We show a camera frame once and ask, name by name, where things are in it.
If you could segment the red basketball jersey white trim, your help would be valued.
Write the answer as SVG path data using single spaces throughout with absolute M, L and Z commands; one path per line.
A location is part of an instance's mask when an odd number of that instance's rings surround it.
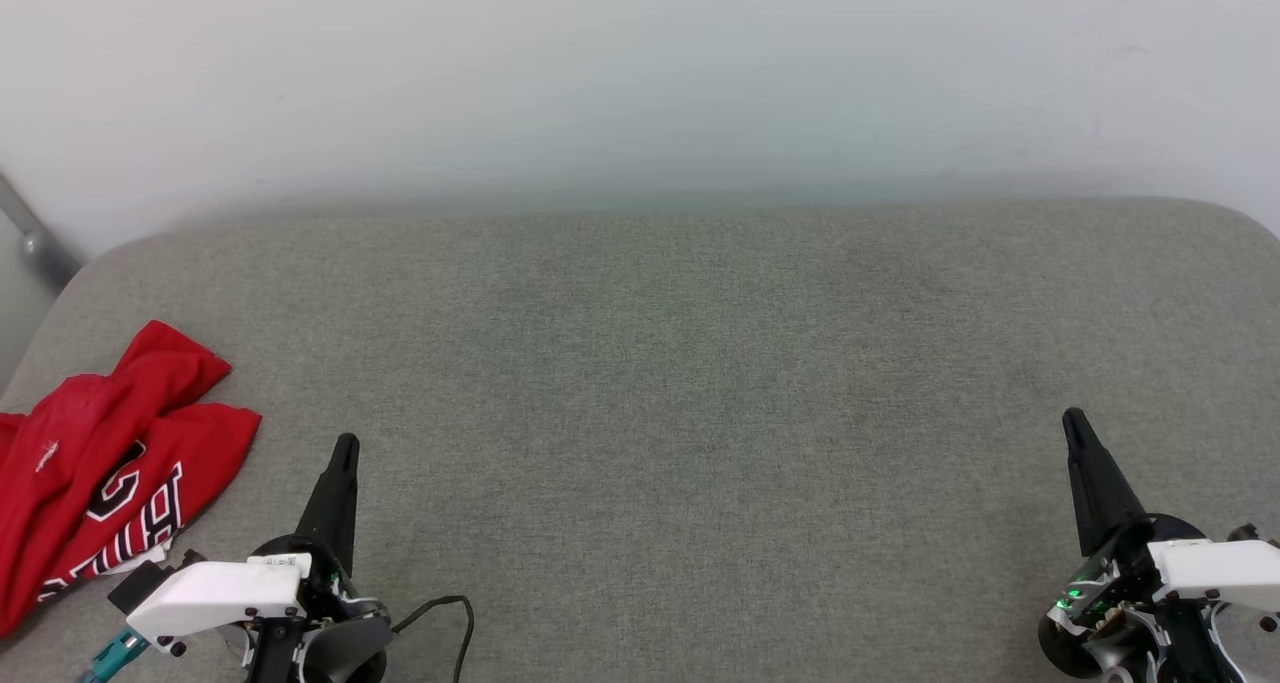
M 206 400 L 229 373 L 151 320 L 110 373 L 0 413 L 0 640 L 38 604 L 163 547 L 224 492 L 261 423 Z

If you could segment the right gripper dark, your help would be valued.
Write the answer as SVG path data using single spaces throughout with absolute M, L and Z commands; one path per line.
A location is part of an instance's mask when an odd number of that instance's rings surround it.
M 1219 632 L 1231 605 L 1172 597 L 1155 602 L 1158 576 L 1147 544 L 1187 531 L 1149 514 L 1084 411 L 1062 414 L 1082 556 L 1088 559 L 1044 614 L 1044 656 L 1062 674 L 1100 683 L 1248 683 Z

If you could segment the grey fabric sofa seat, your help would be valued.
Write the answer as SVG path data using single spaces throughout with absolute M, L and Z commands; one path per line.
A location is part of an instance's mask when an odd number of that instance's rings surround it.
M 355 583 L 474 683 L 1068 683 L 1061 414 L 1151 512 L 1280 538 L 1280 238 L 1208 203 L 276 221 L 111 249 L 0 396 L 147 320 L 262 414 L 177 541 L 243 559 L 360 437 Z

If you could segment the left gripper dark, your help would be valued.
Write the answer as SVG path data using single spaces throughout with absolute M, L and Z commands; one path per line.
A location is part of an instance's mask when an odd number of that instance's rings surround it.
M 256 547 L 253 556 L 308 554 L 301 610 L 246 625 L 244 683 L 381 683 L 390 616 L 379 599 L 356 592 L 355 524 L 360 441 L 340 434 L 317 478 L 296 535 Z

